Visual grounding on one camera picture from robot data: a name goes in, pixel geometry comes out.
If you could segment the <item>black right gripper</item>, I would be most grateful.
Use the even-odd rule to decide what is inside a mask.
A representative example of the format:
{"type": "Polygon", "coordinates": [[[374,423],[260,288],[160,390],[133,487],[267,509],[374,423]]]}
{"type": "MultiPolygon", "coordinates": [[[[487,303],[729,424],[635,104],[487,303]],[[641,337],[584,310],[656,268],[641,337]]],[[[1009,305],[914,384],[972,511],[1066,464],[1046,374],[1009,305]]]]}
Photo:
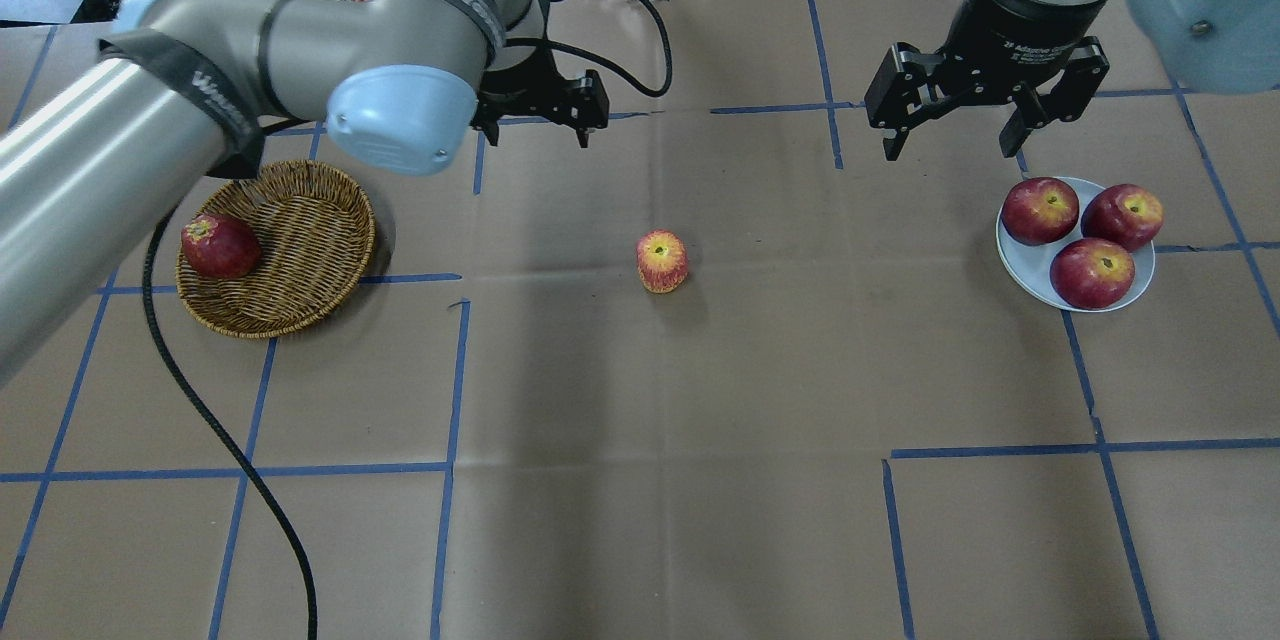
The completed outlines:
{"type": "Polygon", "coordinates": [[[998,134],[1004,157],[1014,157],[1033,131],[1076,122],[1110,70],[1100,38],[1085,37],[1100,12],[1098,1],[963,0],[936,52],[892,44],[864,96],[884,157],[896,160],[910,131],[963,104],[1012,97],[1015,110],[998,134]],[[1060,70],[1048,93],[1033,88],[1060,70]]]}

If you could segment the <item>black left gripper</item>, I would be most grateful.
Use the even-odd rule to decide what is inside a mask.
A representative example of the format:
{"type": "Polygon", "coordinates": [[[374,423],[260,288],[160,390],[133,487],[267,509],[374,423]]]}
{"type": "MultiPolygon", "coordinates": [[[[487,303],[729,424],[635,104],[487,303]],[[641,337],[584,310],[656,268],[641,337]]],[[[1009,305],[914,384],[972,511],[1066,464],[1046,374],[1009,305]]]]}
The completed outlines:
{"type": "Polygon", "coordinates": [[[547,38],[541,31],[527,37],[529,46],[503,49],[499,63],[484,72],[472,129],[489,147],[498,147],[503,116],[541,116],[573,131],[580,148],[611,124],[611,99],[599,72],[564,78],[550,49],[541,46],[547,38]]]}

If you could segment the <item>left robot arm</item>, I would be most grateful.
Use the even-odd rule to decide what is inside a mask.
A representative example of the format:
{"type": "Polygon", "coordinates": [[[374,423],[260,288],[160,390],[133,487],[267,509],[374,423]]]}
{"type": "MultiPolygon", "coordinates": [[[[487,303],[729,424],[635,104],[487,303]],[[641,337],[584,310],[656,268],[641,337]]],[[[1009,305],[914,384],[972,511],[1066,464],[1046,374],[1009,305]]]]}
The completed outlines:
{"type": "Polygon", "coordinates": [[[27,358],[204,175],[248,179],[265,116],[324,122],[346,154],[447,169],[466,131],[609,120],[567,79],[545,0],[123,0],[99,61],[3,138],[1,367],[27,358]]]}

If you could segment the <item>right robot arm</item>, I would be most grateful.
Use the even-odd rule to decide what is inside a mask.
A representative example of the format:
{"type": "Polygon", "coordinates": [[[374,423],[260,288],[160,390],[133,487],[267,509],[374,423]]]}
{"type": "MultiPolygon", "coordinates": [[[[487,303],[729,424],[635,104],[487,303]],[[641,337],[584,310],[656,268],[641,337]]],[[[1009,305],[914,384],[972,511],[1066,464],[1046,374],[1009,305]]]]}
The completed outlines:
{"type": "MultiPolygon", "coordinates": [[[[941,47],[893,44],[864,97],[896,160],[910,131],[956,108],[1011,106],[1006,157],[1033,131],[1076,122],[1110,61],[1091,35],[1110,0],[963,0],[941,47]]],[[[1125,0],[1165,70],[1201,93],[1261,93],[1279,76],[1279,0],[1125,0]]]]}

